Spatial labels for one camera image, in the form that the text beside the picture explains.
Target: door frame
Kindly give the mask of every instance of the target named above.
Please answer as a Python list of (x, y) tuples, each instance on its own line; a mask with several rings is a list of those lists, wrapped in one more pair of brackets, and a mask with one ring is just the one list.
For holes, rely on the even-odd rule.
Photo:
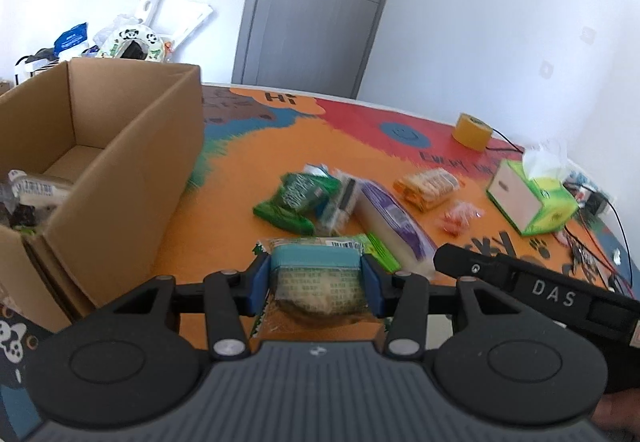
[[(373, 42), (378, 31), (378, 25), (380, 23), (380, 18), (382, 16), (382, 11), (384, 10), (385, 4), (386, 0), (380, 0), (380, 2), (378, 3), (378, 8), (373, 18), (373, 24), (371, 26), (371, 30), (369, 31), (369, 37), (367, 38), (367, 45), (364, 50), (362, 62), (360, 63), (360, 68), (358, 69), (356, 79), (353, 84), (353, 89), (351, 90), (351, 99), (355, 99), (358, 95), (360, 83), (362, 82), (362, 77), (364, 76), (364, 71), (369, 61), (369, 55), (371, 53), (371, 48), (373, 47)], [(238, 33), (238, 46), (236, 47), (236, 58), (234, 60), (234, 69), (231, 76), (231, 83), (233, 84), (242, 84), (242, 77), (244, 76), (244, 68), (246, 65), (246, 56), (249, 49), (249, 38), (251, 37), (252, 27), (254, 25), (254, 15), (257, 5), (258, 0), (244, 0), (244, 9), (242, 10), (240, 31)]]

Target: yellow tape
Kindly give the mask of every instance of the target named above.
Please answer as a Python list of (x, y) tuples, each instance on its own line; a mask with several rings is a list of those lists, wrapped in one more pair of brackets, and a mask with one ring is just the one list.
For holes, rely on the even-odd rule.
[(461, 145), (476, 151), (484, 151), (494, 130), (469, 114), (460, 114), (456, 128), (451, 134)]

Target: human hand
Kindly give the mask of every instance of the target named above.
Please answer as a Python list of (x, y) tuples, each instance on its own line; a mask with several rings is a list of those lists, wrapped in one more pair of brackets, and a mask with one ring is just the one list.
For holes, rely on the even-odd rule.
[(604, 395), (591, 420), (602, 429), (626, 429), (640, 436), (640, 389)]

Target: orange tabletop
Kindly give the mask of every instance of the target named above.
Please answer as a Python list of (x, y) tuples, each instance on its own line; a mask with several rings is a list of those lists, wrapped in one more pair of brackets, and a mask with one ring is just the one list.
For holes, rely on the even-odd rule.
[[(448, 125), (353, 100), (295, 93), (204, 86), (204, 118), (204, 148), (164, 235), (155, 275), (172, 274), (178, 283), (190, 283), (213, 271), (242, 270), (252, 261), (256, 242), (292, 236), (255, 217), (252, 208), (271, 197), (280, 175), (305, 164), (325, 164), (388, 189), (402, 175), (444, 167), (463, 182), (456, 199), (475, 204), (484, 215), (453, 238), (434, 224), (442, 209), (420, 213), (407, 206), (437, 245), (452, 242), (487, 255), (505, 253), (571, 274), (568, 248), (551, 234), (521, 237), (486, 197), (500, 160), (519, 159), (517, 153), (479, 153), (453, 140)], [(490, 146), (507, 145), (492, 139)], [(581, 224), (569, 227), (597, 252)], [(360, 232), (352, 219), (346, 234)], [(572, 276), (603, 286), (597, 273), (579, 270)], [(434, 282), (452, 280), (437, 275)], [(247, 330), (251, 324), (246, 323)], [(375, 330), (344, 328), (355, 338)], [(195, 346), (205, 346), (202, 318), (183, 318), (181, 332)]]

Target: white tissue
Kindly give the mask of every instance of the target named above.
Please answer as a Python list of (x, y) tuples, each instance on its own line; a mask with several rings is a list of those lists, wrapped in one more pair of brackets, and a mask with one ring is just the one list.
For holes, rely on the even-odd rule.
[(569, 174), (566, 142), (549, 140), (526, 148), (522, 156), (522, 168), (527, 179), (555, 178), (564, 180)]

